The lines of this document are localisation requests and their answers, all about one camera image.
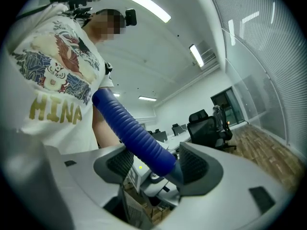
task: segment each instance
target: blue cylindrical object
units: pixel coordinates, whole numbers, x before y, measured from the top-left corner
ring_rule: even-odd
[[[126,145],[126,148],[142,160],[157,175],[169,174],[176,158],[136,121],[118,102],[110,89],[99,89],[93,97],[94,106],[101,112],[106,122]]]

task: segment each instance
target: man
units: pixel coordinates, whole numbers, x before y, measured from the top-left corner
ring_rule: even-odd
[[[221,131],[223,130],[223,115],[222,115],[222,112],[220,110],[220,106],[219,105],[215,105],[213,107],[213,114],[212,114],[213,117],[215,117],[215,120],[216,120],[216,128],[218,131]]]
[[[93,14],[81,28],[53,4],[25,17],[6,40],[14,65],[36,99],[28,110],[24,133],[37,136],[61,154],[89,151],[119,144],[102,115],[92,104],[99,88],[113,87],[112,66],[104,62],[95,44],[112,40],[126,27],[116,10]]]

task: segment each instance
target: white t-shirt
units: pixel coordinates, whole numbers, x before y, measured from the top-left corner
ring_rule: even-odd
[[[61,154],[98,148],[92,129],[92,95],[112,87],[111,65],[75,20],[61,15],[63,4],[22,19],[10,31],[7,49],[19,72],[35,89],[24,133]]]

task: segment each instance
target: chair headrest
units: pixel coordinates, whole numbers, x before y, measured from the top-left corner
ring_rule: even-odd
[[[198,123],[200,121],[206,120],[208,117],[209,116],[206,113],[206,111],[204,109],[202,109],[202,110],[200,110],[198,112],[195,112],[195,113],[191,114],[190,117],[189,117],[189,122],[191,124]]]

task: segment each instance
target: chair armrest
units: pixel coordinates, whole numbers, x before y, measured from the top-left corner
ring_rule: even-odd
[[[222,138],[216,140],[215,148],[220,149],[223,147],[223,145],[224,145],[224,140]]]

